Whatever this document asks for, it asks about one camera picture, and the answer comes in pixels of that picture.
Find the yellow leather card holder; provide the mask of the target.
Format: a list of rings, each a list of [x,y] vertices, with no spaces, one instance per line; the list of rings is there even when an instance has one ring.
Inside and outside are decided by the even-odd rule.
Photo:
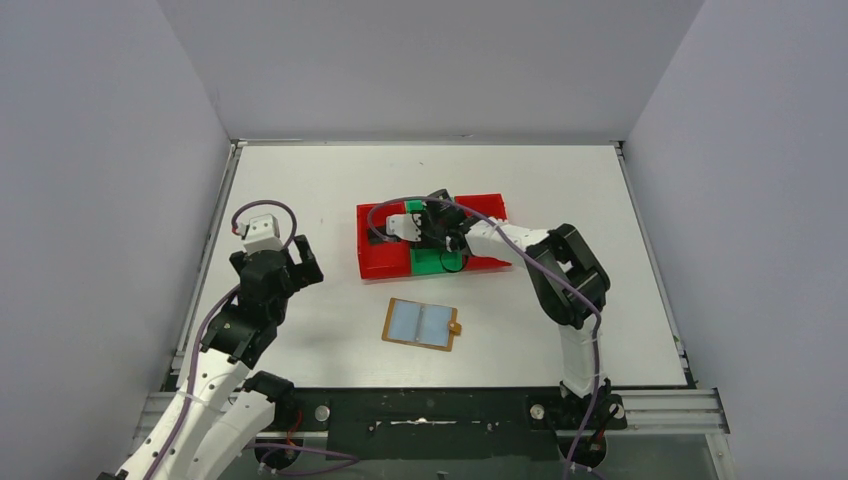
[[[391,298],[381,340],[450,352],[462,330],[454,307]]]

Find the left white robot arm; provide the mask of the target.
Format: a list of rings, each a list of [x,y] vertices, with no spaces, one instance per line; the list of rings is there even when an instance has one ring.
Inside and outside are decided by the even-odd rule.
[[[135,452],[102,479],[216,479],[275,416],[291,381],[253,369],[275,340],[289,299],[323,281],[309,241],[235,252],[239,276],[201,323],[183,369],[185,381]]]

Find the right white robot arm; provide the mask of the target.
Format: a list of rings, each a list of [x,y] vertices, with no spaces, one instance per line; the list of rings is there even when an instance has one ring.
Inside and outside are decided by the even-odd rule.
[[[439,190],[421,199],[415,220],[421,239],[469,258],[491,258],[526,269],[543,313],[559,328],[566,393],[591,412],[607,377],[600,360],[601,312],[609,275],[571,224],[531,229],[462,206]]]

